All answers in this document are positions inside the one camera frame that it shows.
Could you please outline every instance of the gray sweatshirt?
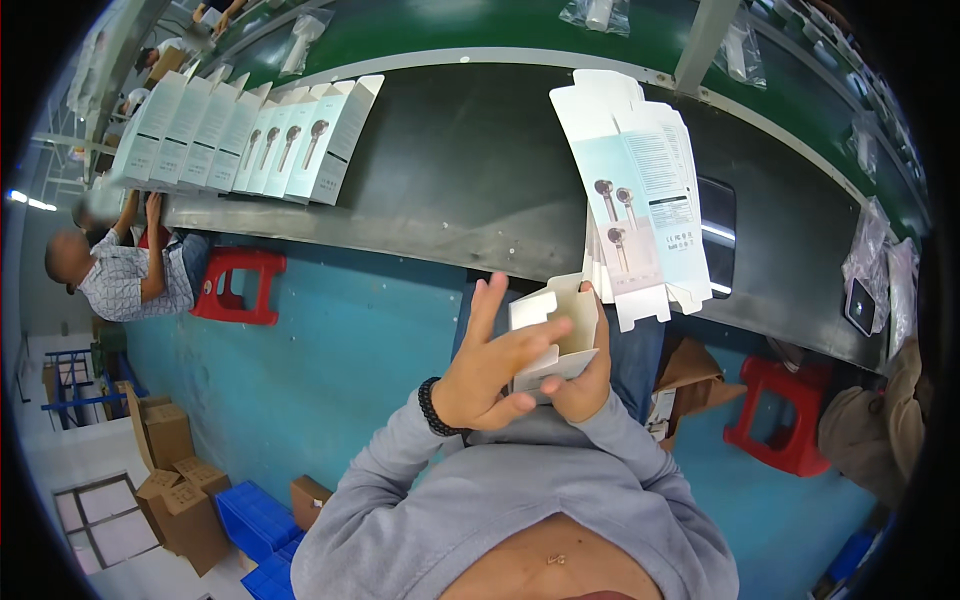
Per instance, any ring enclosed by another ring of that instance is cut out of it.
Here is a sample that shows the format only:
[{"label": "gray sweatshirt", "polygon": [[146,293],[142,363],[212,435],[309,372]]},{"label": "gray sweatshirt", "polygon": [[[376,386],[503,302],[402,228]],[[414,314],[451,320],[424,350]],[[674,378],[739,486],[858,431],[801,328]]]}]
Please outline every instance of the gray sweatshirt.
[{"label": "gray sweatshirt", "polygon": [[584,422],[538,406],[504,429],[475,432],[411,490],[450,441],[410,394],[300,544],[290,571],[298,600],[437,598],[491,548],[555,513],[627,552],[665,600],[736,598],[723,536],[673,457],[613,392]]}]

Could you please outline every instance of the plaid shirt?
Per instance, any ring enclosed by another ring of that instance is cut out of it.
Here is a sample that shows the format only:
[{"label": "plaid shirt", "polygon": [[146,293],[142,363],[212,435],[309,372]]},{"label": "plaid shirt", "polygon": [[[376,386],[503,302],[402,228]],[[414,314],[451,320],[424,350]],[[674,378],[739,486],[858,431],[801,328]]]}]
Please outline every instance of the plaid shirt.
[{"label": "plaid shirt", "polygon": [[90,308],[108,321],[118,323],[147,317],[173,315],[193,308],[193,292],[183,267],[182,246],[163,251],[166,285],[159,297],[140,301],[140,279],[147,276],[150,254],[143,248],[118,245],[115,229],[90,253],[97,262],[77,289],[84,293]]}]

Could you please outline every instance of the plastic bag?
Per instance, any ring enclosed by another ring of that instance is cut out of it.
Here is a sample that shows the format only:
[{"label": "plastic bag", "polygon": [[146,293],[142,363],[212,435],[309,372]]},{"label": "plastic bag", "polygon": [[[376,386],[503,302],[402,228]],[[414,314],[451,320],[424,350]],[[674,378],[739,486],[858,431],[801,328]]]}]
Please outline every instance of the plastic bag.
[{"label": "plastic bag", "polygon": [[906,238],[887,251],[890,270],[890,351],[893,358],[917,327],[917,277],[920,256],[913,240]]},{"label": "plastic bag", "polygon": [[326,26],[333,19],[333,11],[327,9],[305,9],[297,17],[294,30],[290,34],[293,42],[287,60],[280,69],[280,77],[287,75],[302,75],[306,68],[306,55],[318,37],[324,34]]},{"label": "plastic bag", "polygon": [[860,209],[850,254],[840,267],[848,291],[853,279],[857,278],[876,302],[871,333],[882,331],[887,315],[890,314],[890,281],[884,255],[890,247],[890,243],[887,242],[888,227],[890,227],[890,220],[883,212],[880,202],[876,197],[871,198],[870,203]]},{"label": "plastic bag", "polygon": [[871,112],[857,115],[851,123],[852,134],[847,140],[847,148],[856,157],[856,163],[867,174],[870,181],[876,183],[876,138],[870,133]]},{"label": "plastic bag", "polygon": [[560,20],[604,34],[630,37],[629,0],[573,0]]},{"label": "plastic bag", "polygon": [[750,26],[747,7],[743,2],[733,14],[733,20],[720,42],[720,49],[713,57],[713,63],[726,71],[734,81],[760,89],[767,88],[763,61],[760,60],[760,46],[756,43],[756,33]]}]

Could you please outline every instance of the blue plastic crate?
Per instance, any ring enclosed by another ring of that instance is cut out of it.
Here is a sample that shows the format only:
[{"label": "blue plastic crate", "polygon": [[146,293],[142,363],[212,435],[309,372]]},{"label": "blue plastic crate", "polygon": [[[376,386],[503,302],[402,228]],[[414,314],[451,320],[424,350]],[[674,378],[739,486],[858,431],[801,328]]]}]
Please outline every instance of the blue plastic crate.
[{"label": "blue plastic crate", "polygon": [[252,481],[220,492],[217,512],[230,538],[255,563],[263,563],[302,531],[282,504]]},{"label": "blue plastic crate", "polygon": [[246,577],[240,580],[256,600],[295,600],[290,585],[290,563],[303,540],[303,533],[283,546]]}]

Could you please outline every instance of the blue jeans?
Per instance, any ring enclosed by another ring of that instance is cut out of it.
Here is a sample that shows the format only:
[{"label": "blue jeans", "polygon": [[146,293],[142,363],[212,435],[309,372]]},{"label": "blue jeans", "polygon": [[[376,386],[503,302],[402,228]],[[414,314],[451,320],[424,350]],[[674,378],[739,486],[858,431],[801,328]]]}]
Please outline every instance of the blue jeans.
[{"label": "blue jeans", "polygon": [[[457,317],[457,332],[453,337],[453,353],[456,356],[460,344],[467,332],[467,321],[470,316],[470,303],[473,300],[475,282],[464,285],[464,296],[460,302],[460,315]],[[493,337],[503,335],[509,330],[507,305],[521,298],[523,295],[513,290],[507,290],[500,310],[496,313],[493,324]],[[657,321],[656,317],[648,317],[634,324],[632,331],[620,332],[617,324],[616,308],[604,306],[607,323],[610,324],[610,385],[613,391],[620,396],[627,413],[640,424],[647,422],[650,414],[650,394],[653,392],[657,379],[657,368],[660,365],[660,351],[663,348],[663,331],[665,324]]]},{"label": "blue jeans", "polygon": [[200,297],[206,275],[206,263],[210,259],[210,250],[216,244],[218,235],[206,231],[183,231],[177,229],[170,236],[166,250],[172,252],[177,247],[183,247],[181,257],[186,278],[190,281],[190,291],[193,292],[193,301]]}]

